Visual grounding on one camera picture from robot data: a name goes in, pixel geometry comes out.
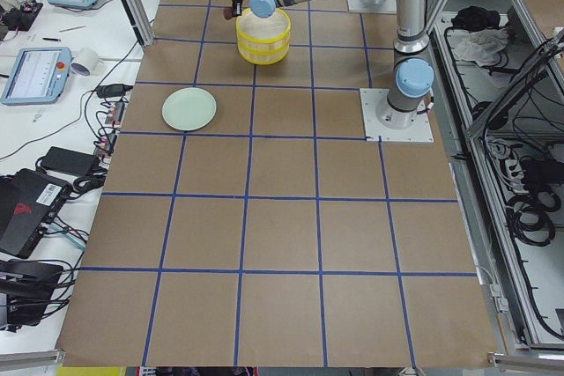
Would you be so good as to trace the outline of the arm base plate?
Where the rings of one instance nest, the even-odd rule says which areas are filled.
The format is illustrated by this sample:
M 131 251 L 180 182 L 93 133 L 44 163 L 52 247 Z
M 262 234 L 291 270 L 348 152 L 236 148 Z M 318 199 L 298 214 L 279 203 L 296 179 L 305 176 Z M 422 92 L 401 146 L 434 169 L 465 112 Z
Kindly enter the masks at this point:
M 348 10 L 358 13 L 396 14 L 396 0 L 347 0 Z
M 388 89 L 361 88 L 360 104 L 369 142 L 430 144 L 434 141 L 427 105 L 421 100 L 414 111 L 398 112 L 388 103 Z

